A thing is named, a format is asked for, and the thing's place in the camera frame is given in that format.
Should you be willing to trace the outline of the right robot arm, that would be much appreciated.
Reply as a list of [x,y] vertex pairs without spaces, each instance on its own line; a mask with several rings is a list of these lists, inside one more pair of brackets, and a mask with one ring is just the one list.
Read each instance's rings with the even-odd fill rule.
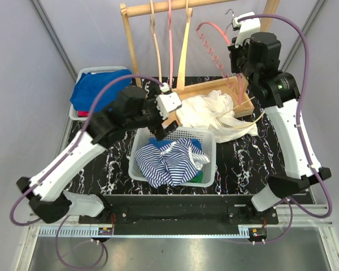
[[247,38],[237,36],[232,42],[228,47],[232,72],[242,73],[248,80],[250,91],[275,129],[285,164],[285,172],[270,176],[245,209],[248,222],[257,224],[265,218],[265,210],[329,179],[331,170],[317,160],[307,133],[298,133],[305,128],[297,114],[301,96],[295,78],[279,70],[281,42],[276,35],[257,32]]

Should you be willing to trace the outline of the blue white striped top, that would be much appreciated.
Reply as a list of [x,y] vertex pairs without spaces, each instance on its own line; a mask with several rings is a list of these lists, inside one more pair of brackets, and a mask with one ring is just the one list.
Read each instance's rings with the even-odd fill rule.
[[190,139],[181,138],[161,148],[148,143],[136,151],[135,162],[149,185],[158,188],[190,182],[211,160]]

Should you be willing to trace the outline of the beige plastic hanger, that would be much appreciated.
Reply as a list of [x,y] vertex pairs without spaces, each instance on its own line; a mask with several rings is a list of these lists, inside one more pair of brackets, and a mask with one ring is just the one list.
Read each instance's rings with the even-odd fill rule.
[[151,30],[151,36],[154,43],[155,53],[157,56],[157,65],[158,65],[158,77],[159,81],[162,82],[162,65],[160,60],[160,52],[159,52],[159,46],[157,41],[157,35],[155,31],[155,12],[154,12],[154,2],[153,0],[150,0],[150,30]]

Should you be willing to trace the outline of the cream wooden hanger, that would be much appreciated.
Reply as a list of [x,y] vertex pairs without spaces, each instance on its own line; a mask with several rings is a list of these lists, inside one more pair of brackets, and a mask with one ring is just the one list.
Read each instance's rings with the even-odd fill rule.
[[179,72],[177,75],[177,91],[183,91],[185,89],[185,71],[186,71],[186,57],[189,41],[190,22],[192,18],[192,8],[189,7],[189,2],[186,1],[186,26],[184,32],[184,39],[182,43],[181,56],[179,62]]

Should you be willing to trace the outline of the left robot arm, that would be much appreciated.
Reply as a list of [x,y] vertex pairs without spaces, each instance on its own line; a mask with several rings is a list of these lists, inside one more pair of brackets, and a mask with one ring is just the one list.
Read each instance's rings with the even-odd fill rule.
[[100,224],[110,221],[111,207],[104,196],[71,193],[65,188],[80,170],[121,140],[127,131],[148,128],[159,141],[175,131],[176,121],[167,127],[162,124],[182,102],[168,87],[163,90],[161,93],[159,88],[146,91],[127,86],[115,100],[87,118],[73,141],[42,172],[17,181],[40,220],[51,224],[66,216],[87,216]]

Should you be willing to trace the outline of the green tank top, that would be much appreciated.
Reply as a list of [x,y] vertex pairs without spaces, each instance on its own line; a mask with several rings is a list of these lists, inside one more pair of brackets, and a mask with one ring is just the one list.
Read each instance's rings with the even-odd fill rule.
[[191,180],[191,183],[201,183],[203,180],[203,172],[198,172]]

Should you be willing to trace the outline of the blue tank top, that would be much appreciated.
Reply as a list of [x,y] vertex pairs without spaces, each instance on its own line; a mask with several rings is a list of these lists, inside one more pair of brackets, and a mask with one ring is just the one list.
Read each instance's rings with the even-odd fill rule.
[[[191,139],[190,140],[191,142],[192,142],[192,144],[196,147],[196,148],[198,148],[198,149],[202,149],[202,145],[201,145],[201,143],[200,143],[200,141],[199,140],[197,140],[197,139]],[[161,147],[163,147],[163,146],[165,146],[165,145],[167,145],[167,144],[170,144],[170,143],[172,143],[173,142],[173,140],[162,140],[162,141],[157,141],[155,138],[149,138],[149,144],[152,144],[152,145],[154,145],[155,147],[157,147],[157,148],[161,148]]]

